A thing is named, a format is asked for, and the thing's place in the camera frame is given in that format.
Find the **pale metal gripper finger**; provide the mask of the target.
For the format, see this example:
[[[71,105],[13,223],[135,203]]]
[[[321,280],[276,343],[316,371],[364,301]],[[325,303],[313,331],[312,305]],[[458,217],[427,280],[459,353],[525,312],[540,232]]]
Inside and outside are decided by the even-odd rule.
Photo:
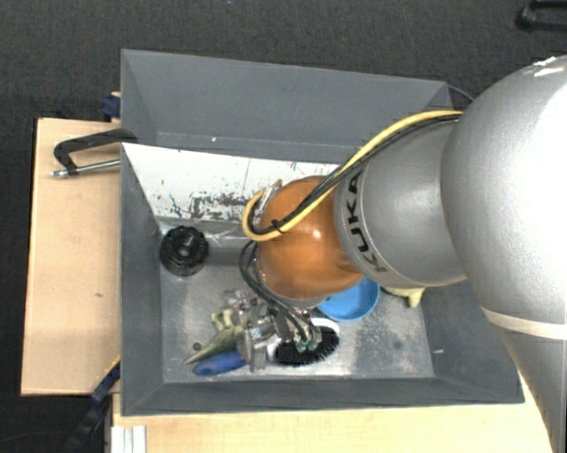
[[[248,364],[251,371],[260,371],[267,364],[267,341],[272,334],[271,330],[260,327],[247,328],[238,343],[238,352]]]
[[[255,293],[248,290],[232,289],[223,293],[224,309],[231,310],[241,325],[258,325],[267,320],[267,304]]]

